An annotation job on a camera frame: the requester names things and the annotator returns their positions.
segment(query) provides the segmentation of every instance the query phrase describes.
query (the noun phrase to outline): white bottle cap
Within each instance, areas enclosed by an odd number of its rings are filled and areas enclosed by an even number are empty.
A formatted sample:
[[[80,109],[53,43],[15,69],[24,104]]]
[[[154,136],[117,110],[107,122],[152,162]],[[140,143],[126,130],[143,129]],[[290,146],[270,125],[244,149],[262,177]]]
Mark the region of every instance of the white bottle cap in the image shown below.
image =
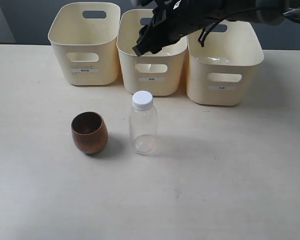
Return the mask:
[[[137,91],[133,94],[132,106],[139,111],[149,110],[154,106],[154,98],[148,91]]]

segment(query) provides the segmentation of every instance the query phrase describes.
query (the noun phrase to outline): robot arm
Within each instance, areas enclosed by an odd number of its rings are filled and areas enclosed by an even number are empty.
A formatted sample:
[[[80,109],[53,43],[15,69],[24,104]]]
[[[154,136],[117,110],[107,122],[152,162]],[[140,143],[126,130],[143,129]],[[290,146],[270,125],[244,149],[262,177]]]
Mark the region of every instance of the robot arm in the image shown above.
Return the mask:
[[[153,0],[131,0],[146,6]],[[276,26],[285,18],[300,23],[300,0],[154,0],[157,7],[149,24],[139,31],[137,56],[158,53],[182,37],[202,30],[199,42],[223,20]]]

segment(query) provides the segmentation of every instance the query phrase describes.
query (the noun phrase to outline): storage bin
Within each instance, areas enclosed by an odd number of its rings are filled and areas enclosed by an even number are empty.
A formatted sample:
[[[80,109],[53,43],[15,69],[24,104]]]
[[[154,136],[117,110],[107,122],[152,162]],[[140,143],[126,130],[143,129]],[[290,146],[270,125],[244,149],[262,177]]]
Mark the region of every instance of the storage bin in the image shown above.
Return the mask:
[[[108,2],[75,2],[61,8],[48,39],[70,84],[107,85],[116,80],[120,16],[120,7]]]
[[[264,54],[248,22],[223,21],[225,32],[211,32],[204,47],[201,31],[187,37],[187,95],[198,104],[234,106],[244,98]]]
[[[180,82],[187,38],[167,46],[157,54],[146,53],[137,57],[133,51],[143,27],[142,19],[152,18],[151,9],[135,9],[127,11],[121,18],[117,47],[125,89],[134,94],[145,90],[153,96],[168,96],[173,94]]]

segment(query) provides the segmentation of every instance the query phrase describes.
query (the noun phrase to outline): bin label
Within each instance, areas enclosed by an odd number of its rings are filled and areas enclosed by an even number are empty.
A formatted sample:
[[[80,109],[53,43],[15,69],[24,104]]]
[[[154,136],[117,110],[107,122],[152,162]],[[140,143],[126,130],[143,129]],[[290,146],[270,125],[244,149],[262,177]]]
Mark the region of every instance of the bin label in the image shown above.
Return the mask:
[[[140,82],[162,82],[164,81],[164,77],[140,77]]]
[[[73,73],[98,73],[99,69],[91,69],[91,68],[72,68]]]
[[[230,90],[234,91],[237,89],[236,86],[209,86],[210,90]]]

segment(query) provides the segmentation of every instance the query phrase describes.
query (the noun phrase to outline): cup rim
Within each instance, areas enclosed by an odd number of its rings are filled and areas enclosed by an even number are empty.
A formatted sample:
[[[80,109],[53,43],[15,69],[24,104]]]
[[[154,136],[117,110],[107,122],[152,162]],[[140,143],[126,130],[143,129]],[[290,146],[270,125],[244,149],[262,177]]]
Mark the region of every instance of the cup rim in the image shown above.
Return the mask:
[[[99,126],[96,130],[94,130],[93,132],[90,132],[90,133],[79,133],[79,132],[77,132],[77,131],[74,129],[74,121],[75,121],[75,119],[78,118],[79,116],[85,115],[85,114],[94,114],[94,115],[97,115],[97,116],[101,119],[101,123],[100,123],[100,126]],[[80,136],[89,136],[89,135],[92,135],[92,134],[95,134],[96,132],[98,132],[98,131],[101,129],[101,127],[102,127],[103,124],[104,124],[104,119],[103,119],[103,117],[102,117],[99,113],[94,112],[94,111],[85,111],[85,112],[82,112],[82,113],[78,114],[77,116],[75,116],[75,117],[73,118],[73,120],[72,120],[72,122],[71,122],[71,129],[72,129],[72,131],[73,131],[75,134],[78,134],[78,135],[80,135]]]

